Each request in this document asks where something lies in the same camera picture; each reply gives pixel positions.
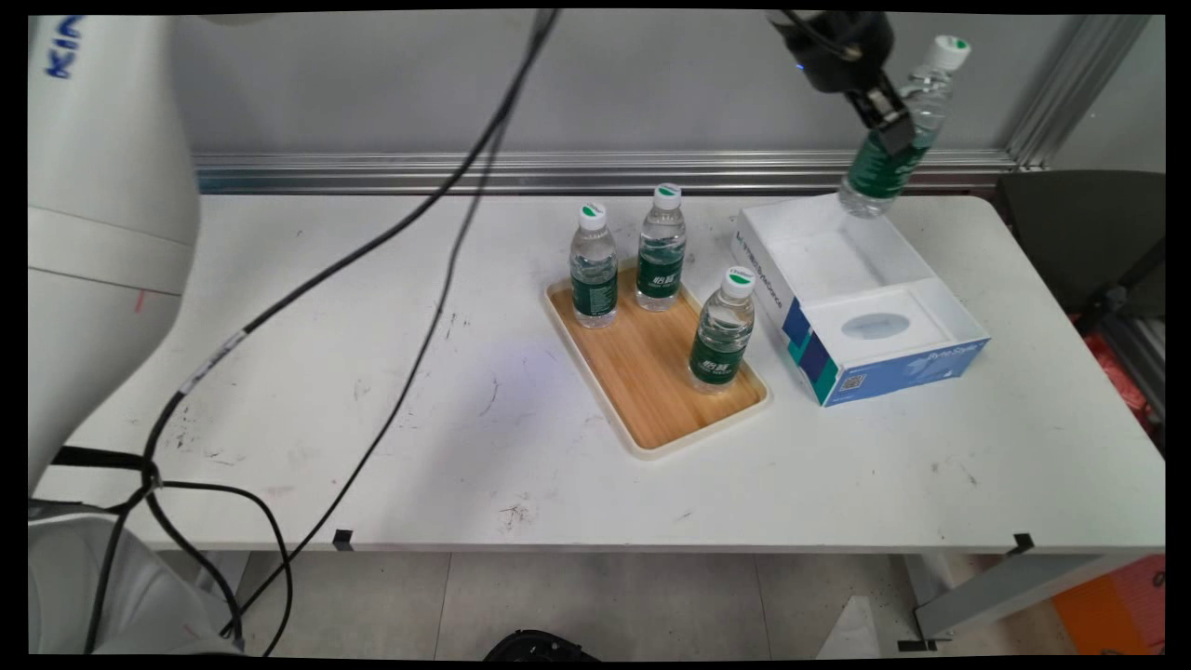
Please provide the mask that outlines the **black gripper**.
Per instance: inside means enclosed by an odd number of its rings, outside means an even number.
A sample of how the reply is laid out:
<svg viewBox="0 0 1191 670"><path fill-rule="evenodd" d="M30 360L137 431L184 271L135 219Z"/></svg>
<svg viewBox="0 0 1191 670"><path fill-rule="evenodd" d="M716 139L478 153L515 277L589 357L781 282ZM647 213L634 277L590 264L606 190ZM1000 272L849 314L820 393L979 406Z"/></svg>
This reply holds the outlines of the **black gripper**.
<svg viewBox="0 0 1191 670"><path fill-rule="evenodd" d="M843 94L863 126L877 130L888 156L906 152L916 127L884 65L894 46L883 11L771 11L769 24L810 84Z"/></svg>

